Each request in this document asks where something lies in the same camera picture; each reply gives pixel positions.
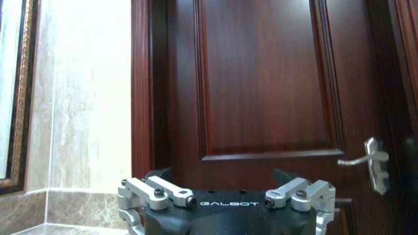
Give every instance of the bolt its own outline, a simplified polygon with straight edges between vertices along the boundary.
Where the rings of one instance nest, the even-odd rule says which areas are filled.
[[[267,208],[273,208],[274,207],[274,201],[270,198],[265,199],[265,205]]]
[[[186,200],[186,207],[194,208],[197,206],[197,203],[198,203],[197,198],[191,196]]]
[[[299,198],[306,198],[306,197],[307,197],[306,191],[305,191],[305,190],[298,190],[298,191],[297,191],[297,196],[298,196]]]
[[[157,190],[154,190],[154,195],[157,197],[163,197],[165,196],[165,189],[158,188]]]

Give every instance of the logo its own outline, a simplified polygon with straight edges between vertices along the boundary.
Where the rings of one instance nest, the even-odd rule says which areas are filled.
[[[201,206],[222,206],[222,207],[250,207],[257,206],[259,202],[201,202]]]

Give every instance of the door frame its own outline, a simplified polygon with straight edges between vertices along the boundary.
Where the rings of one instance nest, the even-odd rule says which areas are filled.
[[[131,0],[133,177],[138,178],[170,166],[166,1]],[[412,178],[418,167],[410,166],[418,165],[418,158],[405,143],[418,143],[418,8],[413,1],[368,0],[392,135],[388,144],[396,153],[396,180],[412,232],[418,229],[413,189],[418,178]]]

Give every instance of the mirror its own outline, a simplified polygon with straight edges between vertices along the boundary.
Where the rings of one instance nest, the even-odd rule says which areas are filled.
[[[38,3],[0,0],[0,194],[24,187]]]

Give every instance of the door lever handle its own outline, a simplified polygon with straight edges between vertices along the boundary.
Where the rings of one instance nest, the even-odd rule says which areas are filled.
[[[369,155],[366,155],[366,156],[364,156],[361,158],[357,158],[354,160],[350,160],[350,161],[340,159],[337,164],[338,165],[345,165],[345,166],[352,166],[352,165],[358,165],[361,163],[365,163],[369,160],[377,160],[377,161],[381,161],[381,162],[388,162],[389,154],[385,151],[378,151],[378,152],[374,152],[374,153],[372,153],[372,154],[369,154]]]
[[[340,159],[337,164],[342,166],[353,166],[368,162],[369,176],[373,190],[384,195],[389,190],[389,173],[385,170],[385,163],[389,161],[389,153],[382,151],[380,142],[376,138],[370,138],[365,142],[366,156],[354,159]]]

